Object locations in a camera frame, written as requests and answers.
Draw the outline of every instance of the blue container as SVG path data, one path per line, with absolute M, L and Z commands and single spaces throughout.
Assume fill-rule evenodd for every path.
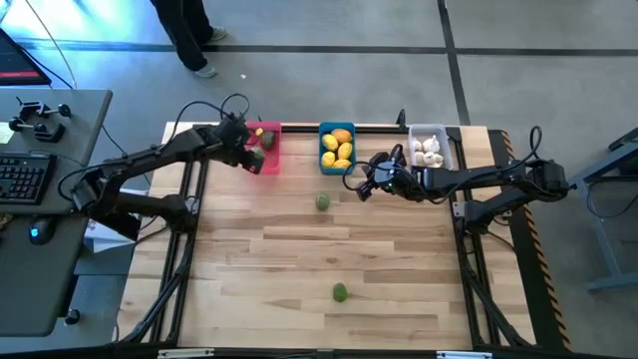
M 352 155 L 350 155 L 350 159 L 348 159 L 348 161 L 350 161 L 351 164 L 357 161 L 357 155 L 356 155 L 357 147 L 355 145 L 355 124 L 353 123 L 321 123 L 319 124 L 319 170 L 321 171 L 322 174 L 328 175 L 328 176 L 341 176 L 346 171 L 346 169 L 326 169 L 321 166 L 321 157 L 323 156 L 323 154 L 325 154 L 328 151 L 326 150 L 326 148 L 323 147 L 323 144 L 321 144 L 321 137 L 323 137 L 326 134 L 330 134 L 332 133 L 333 130 L 337 130 L 337 129 L 346 130 L 350 133 L 350 135 L 352 135 Z M 353 170 L 354 168 L 350 168 L 350 170 L 348 171 L 348 175 L 350 175 Z

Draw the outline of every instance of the black bracket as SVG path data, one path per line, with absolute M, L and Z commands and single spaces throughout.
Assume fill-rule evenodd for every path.
M 406 126 L 406 110 L 401 109 L 399 112 L 399 117 L 397 118 L 397 125 L 399 125 L 399 130 L 401 132 L 407 132 L 408 127 Z

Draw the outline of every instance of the mango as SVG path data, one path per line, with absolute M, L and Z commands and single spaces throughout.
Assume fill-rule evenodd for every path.
M 333 169 L 346 169 L 350 166 L 350 161 L 348 160 L 337 160 L 334 164 L 332 164 Z
M 325 147 L 328 151 L 337 151 L 337 149 L 339 148 L 337 139 L 335 139 L 335 137 L 332 135 L 324 135 L 321 138 L 321 143 L 323 144 L 323 147 Z
M 328 151 L 321 157 L 321 167 L 331 168 L 334 163 L 335 153 L 331 153 L 330 151 Z
M 341 129 L 333 130 L 332 136 L 334 136 L 335 139 L 337 139 L 337 142 L 339 144 L 346 144 L 346 143 L 352 142 L 352 135 L 346 130 L 341 130 Z
M 339 160 L 348 160 L 350 159 L 350 155 L 352 155 L 352 144 L 345 143 L 339 147 L 339 152 L 337 153 L 339 156 Z

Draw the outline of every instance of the white container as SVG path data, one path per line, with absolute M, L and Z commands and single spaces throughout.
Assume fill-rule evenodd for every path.
M 414 139 L 423 143 L 423 141 L 431 139 L 434 135 L 437 136 L 437 141 L 439 141 L 439 144 L 441 145 L 439 155 L 443 156 L 443 167 L 448 170 L 453 170 L 455 164 L 452 159 L 452 152 L 450 152 L 450 144 L 448 144 L 448 134 L 446 133 L 446 127 L 441 124 L 410 125 L 410 130 L 408 131 L 410 164 L 412 166 L 417 165 Z

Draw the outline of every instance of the computer mouse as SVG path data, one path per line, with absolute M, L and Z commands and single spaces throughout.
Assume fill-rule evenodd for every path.
M 29 226 L 29 240 L 35 245 L 42 245 L 53 238 L 56 232 L 57 219 L 54 216 L 35 217 Z

